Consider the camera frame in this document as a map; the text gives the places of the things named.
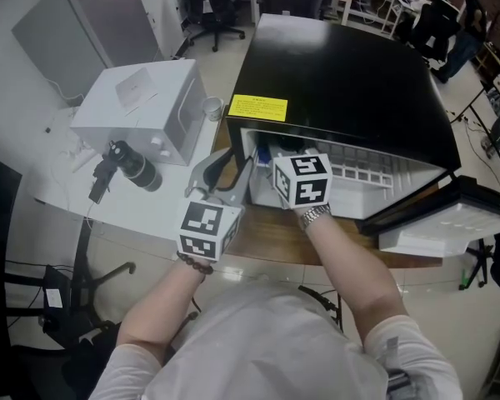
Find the yellow sticker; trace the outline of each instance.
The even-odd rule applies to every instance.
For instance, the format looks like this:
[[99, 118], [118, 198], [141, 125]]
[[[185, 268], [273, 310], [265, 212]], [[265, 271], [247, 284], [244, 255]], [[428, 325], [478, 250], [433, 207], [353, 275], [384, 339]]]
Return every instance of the yellow sticker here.
[[228, 115], [285, 122], [287, 100], [273, 97], [233, 95], [232, 106]]

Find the floor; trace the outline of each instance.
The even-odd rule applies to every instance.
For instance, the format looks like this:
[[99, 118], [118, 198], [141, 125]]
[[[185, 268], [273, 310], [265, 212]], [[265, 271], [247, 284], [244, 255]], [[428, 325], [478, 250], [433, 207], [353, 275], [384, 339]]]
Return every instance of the floor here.
[[[247, 32], [245, 40], [240, 40], [236, 34], [222, 35], [218, 52], [211, 51], [213, 39], [203, 37], [186, 54], [186, 58], [197, 59], [207, 93], [225, 102], [231, 97], [253, 34], [252, 27], [244, 29]], [[480, 88], [472, 66], [466, 66], [448, 85], [438, 86], [445, 107], [455, 113], [459, 113]], [[495, 116], [488, 102], [480, 99], [477, 107], [487, 125], [492, 124]], [[477, 129], [472, 119], [469, 125]], [[472, 153], [465, 124], [456, 123], [454, 132], [462, 157], [462, 173], [475, 176], [482, 185], [500, 190], [493, 174]], [[469, 134], [474, 148], [483, 156], [479, 133]], [[489, 163], [500, 181], [500, 165], [496, 161]], [[170, 268], [173, 253], [171, 245], [155, 237], [95, 223], [88, 251], [95, 274], [107, 273], [126, 261], [137, 264], [133, 275], [123, 274], [100, 287], [96, 299], [100, 314], [113, 321], [122, 319], [126, 311]], [[417, 319], [425, 335], [453, 363], [465, 398], [471, 400], [482, 386], [500, 337], [500, 289], [490, 282], [482, 289], [474, 284], [467, 292], [458, 291], [463, 270], [468, 271], [472, 264], [471, 257], [462, 256], [445, 259], [438, 268], [392, 270], [407, 310]], [[318, 292], [332, 288], [322, 267], [224, 256], [215, 265], [215, 272], [198, 289], [196, 301], [200, 307], [206, 307], [208, 301], [220, 292], [262, 274], [293, 288], [300, 284]], [[327, 296], [337, 301], [334, 293]], [[37, 322], [23, 320], [26, 322], [13, 327], [12, 338], [26, 338], [28, 335], [32, 340], [37, 338], [35, 343], [48, 345], [48, 340], [42, 340]], [[352, 315], [344, 304], [343, 320], [346, 335], [359, 342]]]

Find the beaded bracelet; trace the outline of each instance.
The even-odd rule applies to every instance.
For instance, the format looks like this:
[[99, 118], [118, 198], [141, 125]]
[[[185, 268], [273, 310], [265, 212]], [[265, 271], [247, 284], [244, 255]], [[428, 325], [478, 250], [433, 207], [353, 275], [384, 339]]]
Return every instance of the beaded bracelet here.
[[177, 254], [177, 257], [180, 258], [182, 261], [184, 261], [187, 265], [192, 266], [193, 269], [199, 271], [202, 274], [205, 274], [206, 276], [208, 276], [209, 274], [211, 274], [213, 272], [213, 267], [211, 267], [209, 265], [207, 265], [207, 266], [202, 265], [201, 263], [196, 262], [191, 257], [184, 255], [180, 252], [176, 252], [176, 254]]

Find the wristwatch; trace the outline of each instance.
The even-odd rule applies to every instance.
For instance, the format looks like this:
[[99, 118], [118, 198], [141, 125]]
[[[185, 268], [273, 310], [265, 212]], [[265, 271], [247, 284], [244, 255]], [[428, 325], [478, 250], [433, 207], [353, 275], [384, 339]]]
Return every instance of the wristwatch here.
[[327, 213], [328, 215], [332, 214], [332, 212], [330, 211], [330, 205], [329, 204], [323, 204], [321, 206], [311, 207], [299, 219], [300, 228], [302, 229], [302, 231], [306, 231], [308, 229], [309, 225], [315, 219], [317, 219], [318, 217], [322, 216], [325, 213]]

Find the white shirt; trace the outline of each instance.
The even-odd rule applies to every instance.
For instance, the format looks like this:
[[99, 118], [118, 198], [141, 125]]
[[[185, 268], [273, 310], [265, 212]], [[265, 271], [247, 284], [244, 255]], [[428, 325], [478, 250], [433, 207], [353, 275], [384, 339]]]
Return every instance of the white shirt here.
[[254, 282], [217, 297], [163, 369], [138, 346], [115, 348], [91, 400], [385, 399], [395, 337], [394, 361], [416, 398], [463, 398], [453, 367], [410, 317], [379, 323], [363, 350], [306, 293]]

